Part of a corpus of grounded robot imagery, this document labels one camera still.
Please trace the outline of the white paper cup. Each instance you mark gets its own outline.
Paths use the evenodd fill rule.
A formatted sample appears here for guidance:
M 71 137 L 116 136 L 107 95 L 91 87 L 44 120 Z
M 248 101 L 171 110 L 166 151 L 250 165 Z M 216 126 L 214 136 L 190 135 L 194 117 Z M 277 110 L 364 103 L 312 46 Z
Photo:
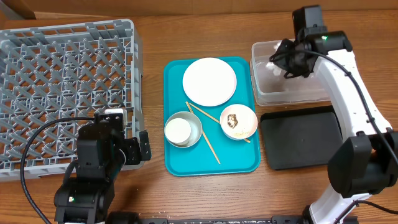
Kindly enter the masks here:
M 186 119 L 174 118 L 165 126 L 165 137 L 171 143 L 181 146 L 188 142 L 191 131 L 191 126 Z

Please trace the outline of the white tissue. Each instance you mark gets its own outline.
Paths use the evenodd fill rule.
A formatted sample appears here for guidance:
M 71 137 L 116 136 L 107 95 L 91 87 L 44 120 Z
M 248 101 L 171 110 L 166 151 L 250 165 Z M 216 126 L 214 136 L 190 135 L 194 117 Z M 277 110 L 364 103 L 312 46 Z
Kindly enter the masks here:
M 278 41 L 278 43 L 276 43 L 276 44 L 273 46 L 275 52 L 276 52 L 277 49 L 280 47 L 281 42 L 282 42 L 282 41 L 280 40 L 280 41 Z M 267 68 L 269 71 L 271 71 L 271 72 L 274 74 L 274 76 L 280 76 L 280 74 L 282 73 L 282 69 L 279 68 L 277 65 L 275 65 L 273 62 L 267 62 L 266 68 Z

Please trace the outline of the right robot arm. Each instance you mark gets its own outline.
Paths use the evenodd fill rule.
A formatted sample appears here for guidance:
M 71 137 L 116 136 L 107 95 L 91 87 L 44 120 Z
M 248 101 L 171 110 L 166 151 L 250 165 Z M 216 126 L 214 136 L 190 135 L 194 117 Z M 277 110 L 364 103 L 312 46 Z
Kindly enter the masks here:
M 314 73 L 328 93 L 343 144 L 328 162 L 328 188 L 302 221 L 342 223 L 356 206 L 396 184 L 397 131 L 370 97 L 343 31 L 284 39 L 269 60 L 285 78 Z

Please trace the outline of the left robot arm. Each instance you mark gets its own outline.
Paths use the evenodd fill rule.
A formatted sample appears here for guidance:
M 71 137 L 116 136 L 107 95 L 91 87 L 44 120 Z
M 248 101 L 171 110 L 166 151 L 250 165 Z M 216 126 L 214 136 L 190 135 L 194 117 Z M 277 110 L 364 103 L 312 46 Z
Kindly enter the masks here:
M 76 146 L 78 159 L 69 164 L 54 196 L 55 221 L 104 222 L 121 169 L 152 157 L 148 132 L 126 139 L 120 122 L 87 124 L 79 129 Z

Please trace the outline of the food scraps and rice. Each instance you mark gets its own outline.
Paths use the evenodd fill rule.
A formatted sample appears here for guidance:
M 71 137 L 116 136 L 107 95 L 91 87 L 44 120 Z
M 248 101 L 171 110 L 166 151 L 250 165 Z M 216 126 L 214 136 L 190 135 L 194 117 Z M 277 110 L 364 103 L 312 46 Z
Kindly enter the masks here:
M 252 130 L 252 118 L 244 114 L 229 114 L 227 117 L 227 130 L 234 138 L 246 138 Z

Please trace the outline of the small pink bowl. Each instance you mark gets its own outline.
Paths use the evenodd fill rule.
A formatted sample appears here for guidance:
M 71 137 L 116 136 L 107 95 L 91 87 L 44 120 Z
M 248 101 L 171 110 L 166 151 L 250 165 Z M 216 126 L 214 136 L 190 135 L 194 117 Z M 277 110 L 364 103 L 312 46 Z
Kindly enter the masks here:
M 227 137 L 244 140 L 257 130 L 257 116 L 250 107 L 242 104 L 227 106 L 220 115 L 220 126 Z

